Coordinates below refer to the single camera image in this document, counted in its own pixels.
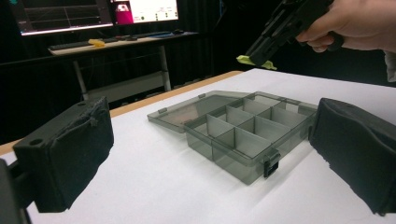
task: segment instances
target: table surface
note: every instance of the table surface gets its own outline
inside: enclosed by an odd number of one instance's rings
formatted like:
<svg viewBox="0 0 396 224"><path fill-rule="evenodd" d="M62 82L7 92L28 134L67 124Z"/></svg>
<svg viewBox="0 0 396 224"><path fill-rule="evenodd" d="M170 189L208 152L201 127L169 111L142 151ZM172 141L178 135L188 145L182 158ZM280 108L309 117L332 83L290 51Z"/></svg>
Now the table surface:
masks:
<svg viewBox="0 0 396 224"><path fill-rule="evenodd" d="M314 105L322 97L332 98L396 124L396 89L252 69L177 91L111 111L114 147L90 185L63 213L39 214L31 204L32 221L396 223L396 214L372 214L307 140L281 160L273 175L247 186L190 149L185 134L147 118L209 91L263 91ZM2 158L15 160L12 152Z"/></svg>

